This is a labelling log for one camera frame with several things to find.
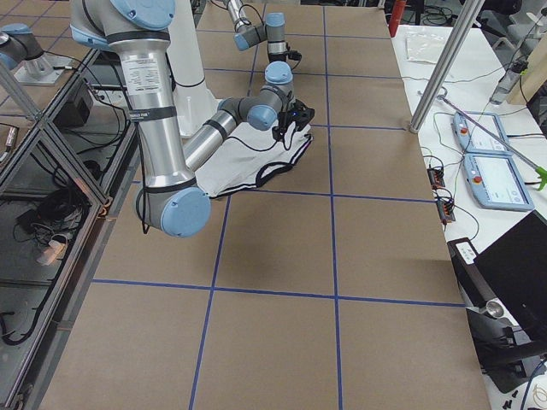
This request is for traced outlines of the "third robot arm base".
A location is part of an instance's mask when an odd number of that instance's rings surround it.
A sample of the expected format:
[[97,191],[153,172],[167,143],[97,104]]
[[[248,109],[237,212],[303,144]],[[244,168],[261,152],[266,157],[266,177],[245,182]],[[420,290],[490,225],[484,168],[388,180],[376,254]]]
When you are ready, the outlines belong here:
[[1,66],[16,69],[22,85],[55,85],[62,74],[72,71],[71,57],[49,58],[29,26],[13,23],[1,27]]

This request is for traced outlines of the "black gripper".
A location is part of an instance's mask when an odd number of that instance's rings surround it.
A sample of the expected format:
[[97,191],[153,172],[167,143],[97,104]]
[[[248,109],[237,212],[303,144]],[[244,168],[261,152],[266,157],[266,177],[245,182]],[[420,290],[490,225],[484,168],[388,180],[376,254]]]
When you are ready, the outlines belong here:
[[268,50],[268,62],[286,62],[286,50]]
[[286,111],[280,111],[278,113],[277,125],[272,127],[273,140],[284,141],[285,135],[291,125],[294,125],[292,133],[297,132],[297,110],[295,108],[292,108]]

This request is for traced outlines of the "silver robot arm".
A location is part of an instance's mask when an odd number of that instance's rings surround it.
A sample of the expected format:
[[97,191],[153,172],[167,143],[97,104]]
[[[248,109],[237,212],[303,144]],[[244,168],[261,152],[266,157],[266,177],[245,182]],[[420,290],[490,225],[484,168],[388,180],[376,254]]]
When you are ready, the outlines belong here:
[[187,1],[74,1],[70,28],[77,43],[120,60],[129,118],[138,128],[143,186],[135,208],[144,228],[195,235],[211,213],[197,170],[237,128],[269,133],[290,148],[313,118],[281,60],[268,64],[257,95],[215,100]]
[[269,13],[259,25],[254,25],[245,14],[245,4],[241,1],[229,0],[222,3],[232,19],[233,39],[239,51],[246,51],[266,42],[270,62],[287,61],[290,46],[285,40],[285,15],[283,13]]

